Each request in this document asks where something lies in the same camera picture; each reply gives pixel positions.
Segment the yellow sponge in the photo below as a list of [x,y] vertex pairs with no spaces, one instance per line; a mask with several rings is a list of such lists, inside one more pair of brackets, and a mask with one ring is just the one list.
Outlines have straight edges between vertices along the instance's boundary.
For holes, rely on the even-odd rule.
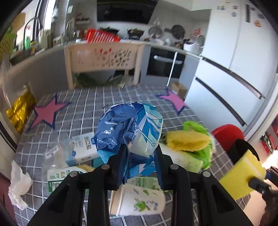
[[265,176],[266,169],[257,160],[256,156],[250,150],[247,150],[219,182],[234,200],[238,200],[253,191],[248,185],[249,180],[256,177],[263,181]]

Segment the blue plastic bag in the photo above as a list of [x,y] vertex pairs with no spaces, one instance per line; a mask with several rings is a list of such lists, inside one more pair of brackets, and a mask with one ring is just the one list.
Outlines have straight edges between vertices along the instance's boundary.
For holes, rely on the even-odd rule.
[[152,104],[128,102],[116,104],[101,116],[94,135],[97,153],[104,163],[127,149],[123,178],[149,176],[155,172],[155,149],[162,134],[163,117]]

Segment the green white carton box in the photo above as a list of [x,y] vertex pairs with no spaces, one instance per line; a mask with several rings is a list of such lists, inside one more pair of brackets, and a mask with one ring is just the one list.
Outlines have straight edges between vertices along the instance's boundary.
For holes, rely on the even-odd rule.
[[49,169],[47,172],[48,191],[51,194],[72,171],[77,171],[80,174],[83,174],[93,170],[93,167],[86,164],[60,169]]

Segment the white crumpled tissue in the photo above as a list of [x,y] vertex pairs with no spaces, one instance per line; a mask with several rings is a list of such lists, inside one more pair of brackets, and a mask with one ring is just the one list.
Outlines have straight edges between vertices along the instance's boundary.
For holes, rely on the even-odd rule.
[[33,180],[28,172],[23,173],[22,169],[14,160],[11,162],[11,166],[11,180],[8,195],[12,205],[17,206],[20,210],[24,210],[28,205],[21,196],[30,190],[33,185]]

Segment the green snack bag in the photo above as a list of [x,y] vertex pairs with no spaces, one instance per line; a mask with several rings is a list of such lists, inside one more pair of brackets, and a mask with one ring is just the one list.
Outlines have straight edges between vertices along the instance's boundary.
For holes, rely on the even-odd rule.
[[192,130],[192,131],[199,132],[199,133],[209,136],[210,141],[205,148],[203,148],[199,151],[190,152],[190,154],[193,157],[203,161],[202,169],[210,168],[211,161],[212,161],[212,155],[215,152],[214,137],[211,136],[211,134],[206,130],[206,128],[203,125],[198,124],[197,122],[194,122],[194,121],[185,121],[183,124],[183,130],[184,131]]

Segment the white mask box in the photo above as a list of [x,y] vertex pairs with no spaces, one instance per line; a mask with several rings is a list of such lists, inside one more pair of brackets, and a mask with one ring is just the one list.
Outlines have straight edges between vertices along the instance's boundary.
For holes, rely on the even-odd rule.
[[70,138],[65,150],[66,163],[75,166],[99,158],[94,142],[94,132]]

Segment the red round stool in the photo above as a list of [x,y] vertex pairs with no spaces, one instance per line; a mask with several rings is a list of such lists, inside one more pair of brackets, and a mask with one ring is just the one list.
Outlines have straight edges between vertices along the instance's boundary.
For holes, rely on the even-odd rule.
[[222,125],[214,129],[212,134],[226,152],[232,147],[237,139],[244,140],[242,131],[232,124]]

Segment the yellow scrub pad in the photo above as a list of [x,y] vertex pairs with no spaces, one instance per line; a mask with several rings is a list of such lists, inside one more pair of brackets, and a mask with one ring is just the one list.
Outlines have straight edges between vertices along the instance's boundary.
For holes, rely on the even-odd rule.
[[169,131],[166,134],[166,143],[174,151],[196,152],[206,148],[210,137],[196,131]]

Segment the grey checkered tablecloth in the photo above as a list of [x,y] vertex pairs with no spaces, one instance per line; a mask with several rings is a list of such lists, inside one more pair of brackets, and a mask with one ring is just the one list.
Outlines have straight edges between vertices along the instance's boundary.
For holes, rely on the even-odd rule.
[[[35,129],[22,133],[15,155],[15,162],[23,172],[28,172],[34,181],[32,187],[23,195],[27,209],[20,210],[14,206],[15,218],[18,225],[27,225],[39,207],[49,196],[46,182],[42,182],[43,154],[50,144],[58,139],[58,135],[67,134],[69,137],[95,131],[99,118],[112,105],[127,101],[151,103],[163,117],[163,133],[171,130],[181,130],[185,121],[195,121],[202,124],[197,115],[189,108],[177,115],[169,101],[157,98],[165,94],[166,88],[155,86],[137,86],[124,89],[116,87],[97,87],[81,90],[58,92],[59,102],[71,104],[56,115],[55,130],[45,123],[40,123]],[[215,142],[216,151],[212,156],[209,171],[220,179],[233,166],[220,144]],[[151,216],[111,216],[111,225],[171,225],[172,194],[167,193],[164,212]]]

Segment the white refrigerator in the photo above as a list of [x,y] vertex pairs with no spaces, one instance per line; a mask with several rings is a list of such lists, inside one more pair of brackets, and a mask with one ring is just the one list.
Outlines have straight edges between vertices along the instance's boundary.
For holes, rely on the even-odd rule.
[[247,134],[277,81],[277,34],[252,1],[197,1],[211,11],[205,45],[185,102],[209,130]]

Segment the cardboard box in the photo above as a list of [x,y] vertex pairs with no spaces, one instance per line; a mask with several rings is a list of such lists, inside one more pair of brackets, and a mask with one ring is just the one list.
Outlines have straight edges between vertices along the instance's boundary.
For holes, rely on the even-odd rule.
[[187,89],[179,82],[171,83],[171,90],[182,100],[185,100]]

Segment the cream plastic chair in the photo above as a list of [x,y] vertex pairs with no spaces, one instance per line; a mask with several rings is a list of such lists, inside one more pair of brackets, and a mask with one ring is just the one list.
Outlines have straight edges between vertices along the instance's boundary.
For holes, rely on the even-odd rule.
[[133,81],[130,84],[139,84],[144,47],[145,44],[136,41],[65,45],[68,88],[74,88],[75,73],[105,70],[124,70],[126,80],[128,71],[134,70]]

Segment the red dish rack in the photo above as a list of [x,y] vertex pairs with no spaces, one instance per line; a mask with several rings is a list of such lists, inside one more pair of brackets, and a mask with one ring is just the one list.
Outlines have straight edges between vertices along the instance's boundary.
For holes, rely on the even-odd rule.
[[86,33],[87,43],[119,42],[120,40],[119,36],[102,30],[88,29]]

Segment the black wok on stove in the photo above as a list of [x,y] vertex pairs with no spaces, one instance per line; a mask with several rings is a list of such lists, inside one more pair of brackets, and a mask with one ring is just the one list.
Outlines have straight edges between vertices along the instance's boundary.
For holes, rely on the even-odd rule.
[[128,33],[128,37],[129,39],[135,39],[135,40],[139,40],[143,34],[144,34],[144,31],[143,30],[139,30],[137,28],[128,28],[127,29],[127,33]]

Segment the black range hood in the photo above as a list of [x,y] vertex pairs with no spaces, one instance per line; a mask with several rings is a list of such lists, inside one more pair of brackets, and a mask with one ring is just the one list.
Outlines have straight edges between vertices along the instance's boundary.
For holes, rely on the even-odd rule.
[[158,1],[97,1],[98,22],[148,24]]

